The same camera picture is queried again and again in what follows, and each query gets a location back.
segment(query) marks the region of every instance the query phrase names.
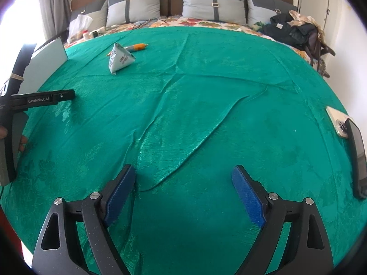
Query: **plastic bag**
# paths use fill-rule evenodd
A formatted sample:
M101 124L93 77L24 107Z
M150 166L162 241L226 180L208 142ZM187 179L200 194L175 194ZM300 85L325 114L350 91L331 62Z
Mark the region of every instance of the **plastic bag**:
M67 43L70 44L71 42L81 39L83 37L83 31L88 30L92 21L93 19L90 16L78 14L78 17L70 22Z
M110 61L108 63L108 68L110 69L111 73L114 73L115 71L124 68L133 62L135 62L135 57L126 49L124 49L124 47L118 43L113 45Z

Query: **floral bedspread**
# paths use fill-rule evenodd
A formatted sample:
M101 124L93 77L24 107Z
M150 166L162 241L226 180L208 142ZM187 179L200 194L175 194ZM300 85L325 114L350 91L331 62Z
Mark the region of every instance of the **floral bedspread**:
M180 26L190 26L190 27L204 27L204 28L214 28L214 29L222 29L222 30L232 30L237 32L244 32L246 34L251 34L254 36L259 36L262 38L266 38L271 41L276 41L273 38L261 34L260 32L256 32L250 27L242 26L242 25L236 25L231 23L220 23L220 22L211 22L208 20L199 20L199 19L187 19L184 17L177 17L177 16L171 16L171 17L160 17L159 19L145 21L145 22L136 22L131 24L124 24L119 25L117 27L114 27L112 29L109 29L106 31L105 35L117 33L117 32L123 32L123 31L131 31L135 29L140 28L158 28L158 27L180 27ZM73 45L76 45L78 43L81 43L85 41L84 39L77 40L75 42L72 42L71 44L65 43L64 47L68 48ZM292 49L295 53L297 53L299 56L301 56L305 61L308 63L311 63L310 57L307 55L306 52L301 51L295 47L291 47L289 45L286 45L290 49Z

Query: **gray curtain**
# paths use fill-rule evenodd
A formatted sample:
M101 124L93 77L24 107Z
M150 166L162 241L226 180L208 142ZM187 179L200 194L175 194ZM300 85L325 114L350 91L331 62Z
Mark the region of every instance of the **gray curtain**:
M46 40L66 30L70 22L71 0L40 0Z

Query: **pillow strap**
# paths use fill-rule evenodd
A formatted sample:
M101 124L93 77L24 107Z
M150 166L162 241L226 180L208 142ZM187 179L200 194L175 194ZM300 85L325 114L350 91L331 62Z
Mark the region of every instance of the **pillow strap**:
M213 0L214 20L219 21L218 0Z
M130 0L125 0L126 4L125 4L125 20L126 23L129 24L131 23L130 21Z

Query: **pillow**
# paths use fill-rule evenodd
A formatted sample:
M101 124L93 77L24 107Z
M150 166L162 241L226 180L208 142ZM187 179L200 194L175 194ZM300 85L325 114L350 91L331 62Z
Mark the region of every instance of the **pillow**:
M282 0L247 0L247 24L257 22L270 24L270 18L279 13L288 13L289 10L297 11L297 7Z
M182 16L246 25L243 0L183 0Z
M87 14L93 19L92 23L88 27L89 32L97 30L100 27L104 27L106 25L107 9L108 0L96 0L85 7L73 11L71 13L69 29L72 29L71 26L79 14Z
M108 0L107 27L160 17L159 0Z

